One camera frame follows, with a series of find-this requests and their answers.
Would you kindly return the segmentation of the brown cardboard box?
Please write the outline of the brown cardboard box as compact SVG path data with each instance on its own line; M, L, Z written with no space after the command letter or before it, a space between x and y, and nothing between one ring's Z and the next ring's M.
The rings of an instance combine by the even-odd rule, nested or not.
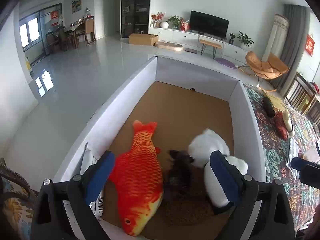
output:
M129 36L129 44L154 46L154 44L158 42L158 39L158 35L132 33Z

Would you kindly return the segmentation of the patterned cushion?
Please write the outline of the patterned cushion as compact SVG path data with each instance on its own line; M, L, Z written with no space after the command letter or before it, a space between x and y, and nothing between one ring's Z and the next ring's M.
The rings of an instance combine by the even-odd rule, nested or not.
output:
M37 192L1 158L1 239L30 239Z

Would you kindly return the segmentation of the purple round mat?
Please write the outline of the purple round mat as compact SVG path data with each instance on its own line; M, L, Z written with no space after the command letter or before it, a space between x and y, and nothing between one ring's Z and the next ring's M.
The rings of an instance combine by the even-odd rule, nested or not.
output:
M216 58L215 61L225 67L228 68L232 68L232 69L236 69L237 67L235 66L235 64L227 59L223 59L223 58Z

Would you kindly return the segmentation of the orange fish plush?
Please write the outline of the orange fish plush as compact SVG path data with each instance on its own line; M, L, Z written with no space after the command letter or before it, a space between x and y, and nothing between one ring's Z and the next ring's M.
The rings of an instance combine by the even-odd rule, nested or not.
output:
M138 236L154 216L163 198L163 172L152 136L156 122L132 124L133 139L129 151L116 157L109 180L117 192L119 219L124 232Z

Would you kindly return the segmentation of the grey curtain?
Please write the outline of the grey curtain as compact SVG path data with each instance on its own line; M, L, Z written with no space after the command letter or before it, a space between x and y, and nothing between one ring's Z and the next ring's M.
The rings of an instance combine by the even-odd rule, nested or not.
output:
M270 82L281 96L285 96L289 91L303 56L309 32L310 9L286 4L284 16L289 20L289 30L280 59L288 66L289 70Z

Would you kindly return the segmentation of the green potted plant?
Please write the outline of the green potted plant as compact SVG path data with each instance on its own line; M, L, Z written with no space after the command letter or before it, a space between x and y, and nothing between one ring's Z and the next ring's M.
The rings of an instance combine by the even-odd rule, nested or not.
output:
M238 40L240 41L240 47L243 50L248 50L249 48L252 48L254 45L254 41L252 38L249 38L247 34L244 34L243 32L239 32L239 35L237 36Z

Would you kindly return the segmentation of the black flat television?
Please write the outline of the black flat television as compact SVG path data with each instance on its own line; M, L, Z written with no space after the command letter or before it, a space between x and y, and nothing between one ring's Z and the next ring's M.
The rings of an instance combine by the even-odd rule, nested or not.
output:
M191 31L224 39L226 38L228 26L229 20L198 11L191 11L189 20L189 29Z

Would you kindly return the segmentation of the small wooden bench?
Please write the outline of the small wooden bench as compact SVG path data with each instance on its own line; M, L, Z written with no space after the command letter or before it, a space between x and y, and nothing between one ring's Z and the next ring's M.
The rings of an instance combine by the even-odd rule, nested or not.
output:
M207 40L202 40L202 39L200 39L199 42L200 42L200 44L202 44L201 55L204 54L204 51L205 51L207 46L210 46L213 49L213 59L215 59L216 52L217 52L218 49L219 50L223 50L223 47L220 44L217 44L217 43L214 43L214 42L210 42L210 41L207 41Z

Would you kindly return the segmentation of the orange lounge chair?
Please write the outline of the orange lounge chair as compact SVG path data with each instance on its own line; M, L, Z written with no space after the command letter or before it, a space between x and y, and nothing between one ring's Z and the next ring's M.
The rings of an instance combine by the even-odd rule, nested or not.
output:
M269 54L267 61L261 61L255 52L249 51L245 56L245 60L246 63L238 69L246 74L248 72L245 69L252 72L258 79L258 87L260 86L260 79L274 80L289 71L288 66L272 53Z

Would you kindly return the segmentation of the red flower bouquet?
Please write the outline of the red flower bouquet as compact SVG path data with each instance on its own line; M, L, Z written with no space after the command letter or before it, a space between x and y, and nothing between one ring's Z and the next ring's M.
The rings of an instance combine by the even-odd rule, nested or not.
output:
M159 28L160 22L164 18L164 16L164 12L157 12L156 14L151 15L154 28Z

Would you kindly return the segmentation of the white towel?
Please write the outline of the white towel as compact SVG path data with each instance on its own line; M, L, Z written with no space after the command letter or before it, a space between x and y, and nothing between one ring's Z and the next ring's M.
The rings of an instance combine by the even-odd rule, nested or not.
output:
M195 159L193 165L204 169L206 192L215 207L223 208L239 199L238 185L227 167L235 166L244 176L248 164L230 155L229 147L216 132L205 129L192 140L188 153Z

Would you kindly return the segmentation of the small potted plant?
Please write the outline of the small potted plant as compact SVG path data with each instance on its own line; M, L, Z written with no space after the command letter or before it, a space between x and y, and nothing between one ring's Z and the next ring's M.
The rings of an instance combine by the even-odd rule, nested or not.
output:
M234 33L230 33L229 34L229 44L233 44L235 38L236 38L236 35Z

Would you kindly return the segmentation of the patterned woven table cloth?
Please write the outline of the patterned woven table cloth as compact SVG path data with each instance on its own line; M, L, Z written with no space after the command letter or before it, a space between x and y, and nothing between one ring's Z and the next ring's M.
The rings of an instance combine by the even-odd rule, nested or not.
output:
M301 229L315 213L319 204L319 189L305 185L299 180L299 172L290 166L291 159L306 159L304 153L315 146L318 137L311 122L289 104L289 116L293 123L295 136L287 140L279 137L274 121L263 109L263 91L251 85L245 85L245 91L252 104L265 157L266 179L268 182L279 179L284 185L291 207L295 230Z

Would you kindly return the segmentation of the wooden dining table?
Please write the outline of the wooden dining table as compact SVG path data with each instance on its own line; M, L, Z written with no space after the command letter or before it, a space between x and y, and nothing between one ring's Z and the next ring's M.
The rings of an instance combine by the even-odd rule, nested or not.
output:
M94 31L94 16L83 18L81 23L71 26L69 30L61 26L52 34L55 40L49 46L58 44L62 51L68 50L69 41L75 49L78 48L80 36L83 36L86 44L89 45L97 40Z

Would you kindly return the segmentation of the wooden chair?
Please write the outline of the wooden chair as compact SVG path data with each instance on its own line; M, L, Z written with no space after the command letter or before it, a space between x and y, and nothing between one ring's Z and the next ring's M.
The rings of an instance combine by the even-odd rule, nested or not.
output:
M285 99L291 107L301 115L306 115L314 101L316 100L317 91L310 82L296 73L294 80L285 94Z

